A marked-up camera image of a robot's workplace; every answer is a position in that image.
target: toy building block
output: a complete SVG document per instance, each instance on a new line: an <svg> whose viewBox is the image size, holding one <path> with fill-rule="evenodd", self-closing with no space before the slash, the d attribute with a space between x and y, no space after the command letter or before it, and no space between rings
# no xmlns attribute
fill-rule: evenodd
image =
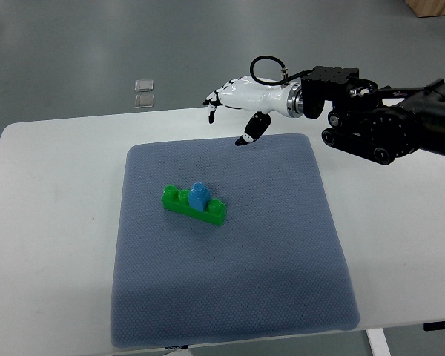
<svg viewBox="0 0 445 356"><path fill-rule="evenodd" d="M167 185L163 191L163 208L180 214L221 226L225 219L225 204L219 199L210 199L205 210L199 211L189 205L188 189L178 190L174 185Z"/></svg>
<svg viewBox="0 0 445 356"><path fill-rule="evenodd" d="M211 200L211 192L209 189L202 183L194 183L190 195L188 195L190 206L193 209L204 212L209 200Z"/></svg>

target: gray mat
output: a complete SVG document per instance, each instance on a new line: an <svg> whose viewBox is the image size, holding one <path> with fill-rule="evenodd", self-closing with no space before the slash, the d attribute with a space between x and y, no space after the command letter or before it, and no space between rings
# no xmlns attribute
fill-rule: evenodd
<svg viewBox="0 0 445 356"><path fill-rule="evenodd" d="M116 347L350 330L351 280L307 137L160 142L128 153L113 277ZM223 226L166 211L204 182Z"/></svg>

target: gray floor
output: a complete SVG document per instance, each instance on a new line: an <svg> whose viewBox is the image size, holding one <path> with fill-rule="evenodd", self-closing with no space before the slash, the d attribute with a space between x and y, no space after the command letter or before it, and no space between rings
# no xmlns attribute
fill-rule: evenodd
<svg viewBox="0 0 445 356"><path fill-rule="evenodd" d="M445 17L403 0L0 1L0 135L14 122L193 108L262 54L291 73L358 67L380 86L445 79ZM261 66L260 75L277 78ZM445 355L445 331L386 330L392 355ZM363 332L212 346L196 355L370 355Z"/></svg>

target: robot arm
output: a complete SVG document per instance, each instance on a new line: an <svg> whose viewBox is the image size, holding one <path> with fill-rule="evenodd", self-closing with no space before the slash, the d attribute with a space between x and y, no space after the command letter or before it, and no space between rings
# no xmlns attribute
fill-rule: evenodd
<svg viewBox="0 0 445 356"><path fill-rule="evenodd" d="M283 67L279 82L259 79L254 65L273 59ZM356 68L315 67L288 77L279 59L264 56L251 63L251 76L232 80L214 91L204 102L209 105L209 122L219 105L256 111L236 145L257 141L270 125L272 111L286 117L316 119L324 102L333 103L330 128L322 132L330 147L388 165L419 148L445 155L445 82L439 79L424 88L385 87L359 78ZM400 98L387 107L382 99Z"/></svg>

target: white robotic hand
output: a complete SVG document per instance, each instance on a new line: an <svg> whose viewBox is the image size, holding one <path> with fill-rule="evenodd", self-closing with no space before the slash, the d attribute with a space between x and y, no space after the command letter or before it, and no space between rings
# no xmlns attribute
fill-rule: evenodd
<svg viewBox="0 0 445 356"><path fill-rule="evenodd" d="M216 108L221 105L256 111L245 127L244 134L236 141L236 145L247 145L257 141L266 131L271 122L268 115L270 112L276 111L286 117L303 115L301 88L297 82L271 86L257 83L250 76L244 76L233 79L215 90L203 105L209 108L210 124L214 122Z"/></svg>

